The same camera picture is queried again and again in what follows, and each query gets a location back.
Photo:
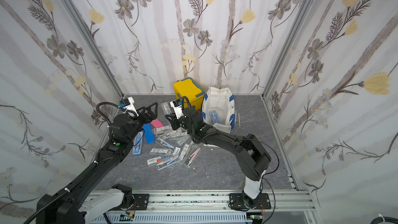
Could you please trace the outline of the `clear case blue label compass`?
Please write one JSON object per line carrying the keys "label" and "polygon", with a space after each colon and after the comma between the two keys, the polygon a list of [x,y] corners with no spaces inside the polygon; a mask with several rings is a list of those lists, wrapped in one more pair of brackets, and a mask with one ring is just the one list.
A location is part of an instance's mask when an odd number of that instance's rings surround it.
{"label": "clear case blue label compass", "polygon": [[221,120],[219,118],[217,111],[215,110],[210,111],[209,114],[212,124],[221,124]]}

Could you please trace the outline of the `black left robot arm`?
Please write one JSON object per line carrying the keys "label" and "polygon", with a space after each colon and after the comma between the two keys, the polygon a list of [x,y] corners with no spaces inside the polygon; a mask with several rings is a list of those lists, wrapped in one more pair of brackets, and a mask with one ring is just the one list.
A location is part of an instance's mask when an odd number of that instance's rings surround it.
{"label": "black left robot arm", "polygon": [[122,111],[108,123],[108,142],[96,153],[94,161],[73,181],[54,195],[44,195],[37,203],[36,212],[25,222],[38,224],[84,224],[88,211],[80,212],[85,199],[99,182],[134,147],[135,137],[158,117],[158,103],[133,109],[133,104],[122,100],[117,107]]}

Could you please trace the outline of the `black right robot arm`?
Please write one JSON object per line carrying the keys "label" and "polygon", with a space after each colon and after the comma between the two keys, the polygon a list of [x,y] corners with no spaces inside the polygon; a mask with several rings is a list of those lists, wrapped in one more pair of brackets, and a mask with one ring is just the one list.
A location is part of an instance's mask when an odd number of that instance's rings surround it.
{"label": "black right robot arm", "polygon": [[165,115],[173,130],[185,129],[196,144],[214,145],[233,154],[245,175],[241,194],[242,207],[234,210],[249,210],[256,207],[262,194],[262,180],[271,162],[271,156],[261,142],[252,134],[237,136],[218,130],[202,120],[193,108],[177,108],[176,113]]}

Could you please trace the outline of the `blue opaque plastic case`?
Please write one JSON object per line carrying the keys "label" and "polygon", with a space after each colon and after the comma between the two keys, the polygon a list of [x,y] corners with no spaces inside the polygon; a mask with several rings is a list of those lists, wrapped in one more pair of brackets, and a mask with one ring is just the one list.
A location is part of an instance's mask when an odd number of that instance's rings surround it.
{"label": "blue opaque plastic case", "polygon": [[144,136],[145,136],[147,144],[154,143],[155,142],[155,137],[154,137],[154,134],[152,132],[150,124],[144,124],[143,129],[144,129]]}

